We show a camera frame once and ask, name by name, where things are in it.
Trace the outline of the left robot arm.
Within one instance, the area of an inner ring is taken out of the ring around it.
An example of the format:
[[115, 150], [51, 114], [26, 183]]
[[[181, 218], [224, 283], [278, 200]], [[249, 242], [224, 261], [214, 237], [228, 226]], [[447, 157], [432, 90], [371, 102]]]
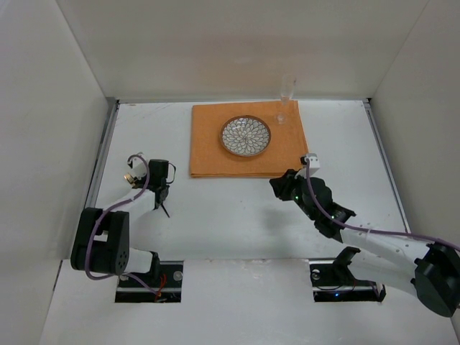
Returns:
[[146, 160], [141, 154], [127, 160], [125, 176], [132, 189], [122, 198], [102, 208], [87, 207], [80, 214], [70, 264], [92, 280], [105, 276], [141, 274], [156, 278], [160, 259], [155, 252], [135, 249], [131, 230], [145, 214], [164, 208], [169, 194], [167, 160]]

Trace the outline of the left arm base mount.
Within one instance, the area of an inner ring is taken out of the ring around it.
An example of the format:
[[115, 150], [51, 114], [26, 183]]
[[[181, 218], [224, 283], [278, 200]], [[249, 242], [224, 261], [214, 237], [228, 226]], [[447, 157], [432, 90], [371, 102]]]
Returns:
[[132, 277], [122, 276], [116, 286], [115, 303], [180, 303], [183, 261], [163, 261], [155, 276], [134, 273], [149, 288]]

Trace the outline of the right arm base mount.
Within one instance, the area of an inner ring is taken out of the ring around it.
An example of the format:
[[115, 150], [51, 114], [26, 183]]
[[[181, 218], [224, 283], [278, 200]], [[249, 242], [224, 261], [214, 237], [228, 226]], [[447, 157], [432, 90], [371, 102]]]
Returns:
[[349, 270], [360, 249], [346, 247], [337, 257], [310, 259], [310, 282], [316, 303], [376, 302], [386, 297], [384, 285], [358, 280]]

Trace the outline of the black spoon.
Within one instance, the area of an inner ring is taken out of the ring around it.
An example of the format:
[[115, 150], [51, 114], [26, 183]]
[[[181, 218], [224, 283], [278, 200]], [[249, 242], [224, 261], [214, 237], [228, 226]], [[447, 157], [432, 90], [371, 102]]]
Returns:
[[168, 213], [164, 205], [164, 202], [166, 201], [168, 195], [169, 195], [168, 185], [166, 185], [165, 187], [158, 188], [155, 191], [155, 209], [161, 208], [165, 212], [166, 216], [169, 218], [170, 214]]

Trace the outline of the gold fork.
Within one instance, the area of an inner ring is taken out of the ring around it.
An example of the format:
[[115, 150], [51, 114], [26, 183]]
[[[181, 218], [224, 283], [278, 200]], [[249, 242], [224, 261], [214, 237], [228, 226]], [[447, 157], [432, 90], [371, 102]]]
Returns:
[[139, 178], [136, 175], [131, 175], [130, 173], [125, 174], [124, 179], [132, 188], [135, 188], [139, 182]]

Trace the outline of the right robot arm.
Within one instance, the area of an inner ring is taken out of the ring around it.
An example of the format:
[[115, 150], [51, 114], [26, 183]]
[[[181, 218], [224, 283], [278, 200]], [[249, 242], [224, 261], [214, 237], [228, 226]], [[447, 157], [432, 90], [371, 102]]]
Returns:
[[367, 229], [332, 198], [308, 170], [289, 169], [269, 181], [275, 197], [294, 202], [328, 239], [346, 245], [335, 262], [358, 280], [371, 280], [414, 295], [427, 309], [452, 317], [459, 308], [459, 249], [441, 239]]

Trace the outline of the clear wine glass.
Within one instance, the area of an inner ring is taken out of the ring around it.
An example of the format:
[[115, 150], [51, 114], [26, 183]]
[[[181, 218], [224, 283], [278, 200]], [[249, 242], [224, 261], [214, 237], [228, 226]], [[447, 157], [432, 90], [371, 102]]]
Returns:
[[289, 103], [294, 95], [296, 77], [293, 74], [284, 74], [280, 86], [280, 106], [275, 115], [276, 122], [281, 125], [287, 121]]

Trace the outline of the patterned ceramic plate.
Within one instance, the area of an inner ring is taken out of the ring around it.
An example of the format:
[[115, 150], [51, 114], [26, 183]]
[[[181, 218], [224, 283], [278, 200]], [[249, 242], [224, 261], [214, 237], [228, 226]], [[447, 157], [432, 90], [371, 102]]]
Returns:
[[223, 148], [238, 157], [262, 154], [270, 145], [269, 126], [255, 116], [230, 118], [221, 128], [219, 139]]

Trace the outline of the orange cloth placemat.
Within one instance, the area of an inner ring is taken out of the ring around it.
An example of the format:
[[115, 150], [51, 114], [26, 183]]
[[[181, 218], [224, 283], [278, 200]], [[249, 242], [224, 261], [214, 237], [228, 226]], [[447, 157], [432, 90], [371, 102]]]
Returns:
[[[254, 157], [230, 153], [221, 143], [224, 124], [236, 116], [255, 116], [265, 122], [270, 143]], [[301, 169], [300, 157], [308, 153], [297, 101], [218, 103], [192, 108], [190, 176], [275, 178], [286, 170]]]

